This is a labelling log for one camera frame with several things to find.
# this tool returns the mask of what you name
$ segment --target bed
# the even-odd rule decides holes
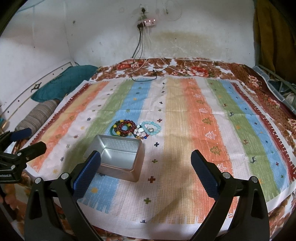
[[[201,58],[150,58],[134,64],[128,59],[101,68],[79,85],[27,142],[43,141],[47,152],[28,163],[21,184],[8,188],[17,207],[13,225],[20,234],[29,176],[51,180],[70,172],[83,162],[94,136],[110,135],[121,119],[154,121],[162,130],[143,140],[138,182],[98,173],[79,200],[103,239],[189,239],[214,203],[191,167],[195,149],[235,178],[258,177],[271,237],[293,212],[296,118],[261,75],[245,65]],[[227,230],[236,205],[234,199],[221,231]],[[58,201],[56,208],[72,233]]]

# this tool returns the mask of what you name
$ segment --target black cable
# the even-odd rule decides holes
[[[134,63],[135,63],[135,58],[136,58],[137,54],[139,53],[139,51],[140,51],[140,49],[141,49],[141,45],[142,45],[142,51],[141,51],[140,58],[139,58],[139,60],[138,60],[138,62],[137,62],[137,65],[138,65],[138,63],[139,63],[139,61],[140,61],[140,59],[141,59],[141,57],[142,57],[142,53],[143,53],[143,27],[142,27],[141,30],[140,30],[140,40],[141,40],[140,48],[139,48],[138,52],[136,53],[135,57],[133,58],[133,66],[134,66]],[[135,80],[133,79],[133,66],[132,66],[132,72],[131,72],[131,79],[132,79],[133,81],[135,81]]]
[[[141,41],[141,30],[140,30],[139,43],[138,43],[138,45],[137,45],[137,48],[135,49],[135,52],[137,51],[137,49],[138,49],[138,47],[139,47],[140,41]]]
[[[170,64],[168,64],[168,66],[165,68],[165,69],[163,69],[163,70],[160,70],[160,71],[155,71],[154,69],[152,70],[153,71],[153,73],[152,74],[150,74],[150,75],[141,75],[141,76],[143,76],[143,77],[150,77],[150,76],[153,76],[153,75],[156,75],[156,77],[154,78],[154,79],[151,79],[151,80],[144,80],[144,81],[138,81],[138,80],[134,80],[133,78],[132,78],[132,80],[133,81],[135,81],[135,82],[146,82],[146,81],[152,81],[152,80],[156,80],[157,79],[157,77],[158,77],[158,73],[161,73],[161,72],[163,72],[163,71],[165,71],[168,67],[170,66]]]

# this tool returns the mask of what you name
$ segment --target colorful striped blanket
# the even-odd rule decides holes
[[[130,119],[154,121],[162,130],[143,140],[138,182],[95,175],[79,205],[97,227],[129,237],[189,239],[214,203],[191,166],[195,149],[235,178],[258,177],[268,211],[295,190],[291,147],[240,82],[168,75],[149,79],[83,82],[29,142],[47,145],[44,155],[29,162],[29,172],[46,180],[70,172],[83,162],[95,135],[110,135],[115,121]]]

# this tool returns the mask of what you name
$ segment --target striped pillow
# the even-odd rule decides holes
[[[31,112],[16,126],[15,131],[26,128],[32,130],[30,138],[43,126],[57,107],[55,100],[47,100],[39,103]]]

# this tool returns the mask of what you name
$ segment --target blue stripe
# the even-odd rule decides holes
[[[263,148],[267,155],[267,158],[269,160],[269,164],[273,172],[274,180],[276,182],[278,189],[280,190],[285,189],[286,187],[289,186],[289,177],[287,175],[286,164],[283,161],[281,155],[279,154],[279,150],[274,145],[273,140],[270,138],[270,135],[266,131],[265,126],[262,124],[261,119],[250,108],[247,102],[237,93],[237,91],[234,89],[233,85],[229,81],[221,80],[221,83],[223,87],[226,89],[227,93],[239,106],[242,113],[245,114],[247,120],[249,121],[255,133],[259,137],[261,144],[263,145]]]
[[[125,100],[122,103],[120,110],[118,110],[105,132],[105,135],[110,135],[110,128],[114,123],[121,119],[129,119],[137,123],[143,103],[148,96],[151,81],[135,82],[128,92]],[[105,213],[110,212],[112,199],[115,196],[119,179],[109,176],[100,176],[96,174],[91,184],[89,185],[83,199],[79,201],[91,208],[96,208],[102,211],[105,208]],[[91,190],[97,188],[97,192],[93,193]]]

